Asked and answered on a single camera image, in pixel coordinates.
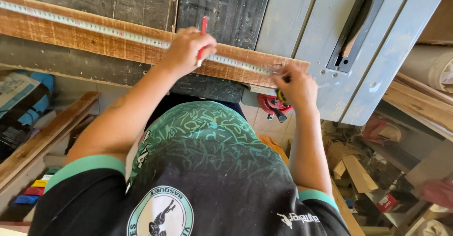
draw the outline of hand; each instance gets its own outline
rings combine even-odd
[[[282,79],[283,76],[290,77],[291,81],[286,83]],[[296,113],[317,112],[319,114],[316,107],[318,85],[307,73],[306,68],[288,64],[281,69],[280,75],[272,78]]]
[[[201,54],[202,59],[215,54],[217,42],[209,34],[200,35],[200,31],[195,27],[179,29],[177,34],[177,38],[171,42],[170,48],[156,66],[170,71],[179,79],[197,68],[197,55],[201,48],[205,47]]]

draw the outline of left hand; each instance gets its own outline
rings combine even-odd
[[[200,31],[195,27],[179,29],[177,34],[177,38],[171,42],[170,48],[156,66],[170,71],[179,79],[197,68],[197,55],[201,48],[205,47],[201,54],[202,59],[215,54],[217,42],[210,34],[200,35]]]

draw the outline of circular logo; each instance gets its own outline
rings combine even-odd
[[[193,210],[186,196],[173,187],[151,189],[130,215],[128,236],[189,236]]]

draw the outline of teal sleeve trim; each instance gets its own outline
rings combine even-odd
[[[332,207],[334,207],[334,208],[336,208],[338,210],[338,206],[335,203],[335,201],[330,196],[328,196],[327,194],[325,194],[325,193],[323,193],[321,191],[318,191],[318,190],[304,190],[304,191],[299,192],[299,200],[301,202],[303,202],[305,200],[308,200],[308,199],[316,199],[316,200],[323,201],[325,203],[330,204]]]
[[[126,174],[125,165],[118,158],[103,154],[86,156],[72,161],[57,173],[55,173],[55,175],[53,175],[47,182],[44,193],[49,191],[50,188],[60,183],[61,181],[76,174],[92,169],[114,169],[121,172],[123,175]]]

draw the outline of red box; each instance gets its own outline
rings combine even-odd
[[[44,187],[29,187],[23,193],[23,195],[37,195],[37,196],[41,196],[43,194],[44,194]]]
[[[384,195],[384,197],[376,203],[377,208],[382,212],[390,212],[393,208],[398,205],[399,201],[397,201],[390,193]]]

